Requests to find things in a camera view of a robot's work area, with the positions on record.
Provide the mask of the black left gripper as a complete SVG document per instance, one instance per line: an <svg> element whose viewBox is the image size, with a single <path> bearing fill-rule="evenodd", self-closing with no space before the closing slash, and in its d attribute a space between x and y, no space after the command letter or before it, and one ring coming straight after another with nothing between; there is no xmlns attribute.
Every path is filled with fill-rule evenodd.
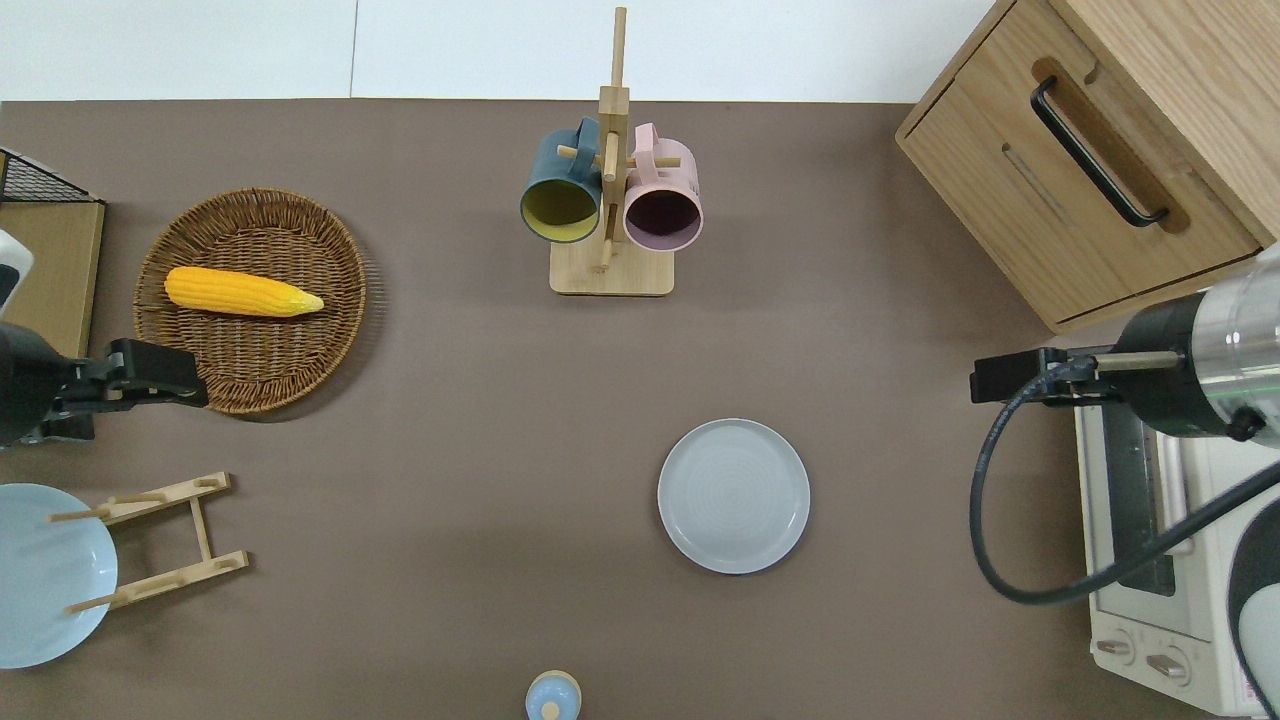
<svg viewBox="0 0 1280 720"><path fill-rule="evenodd" d="M74 380L76 398L56 405L61 389ZM93 416L148 404L209 405L207 386L192 352L120 338L109 343L105 357L81 361L59 354L28 328L1 324L4 448L92 441Z"/></svg>

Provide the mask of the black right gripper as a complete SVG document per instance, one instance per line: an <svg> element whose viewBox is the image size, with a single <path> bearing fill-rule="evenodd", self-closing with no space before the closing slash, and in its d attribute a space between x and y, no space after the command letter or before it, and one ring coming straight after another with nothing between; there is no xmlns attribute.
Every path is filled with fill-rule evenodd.
<svg viewBox="0 0 1280 720"><path fill-rule="evenodd" d="M1056 379L1044 383L1046 406L1126 404L1148 427L1166 436L1226 436L1228 419L1204 384L1220 351L1210 340L1213 314L1208 292L1142 309L1123 328L1116 354L1174 352L1175 366L1112 372L1106 379ZM1042 372L1069 360L1062 348L1038 347L977 359L972 369L973 404L1006 404Z"/></svg>

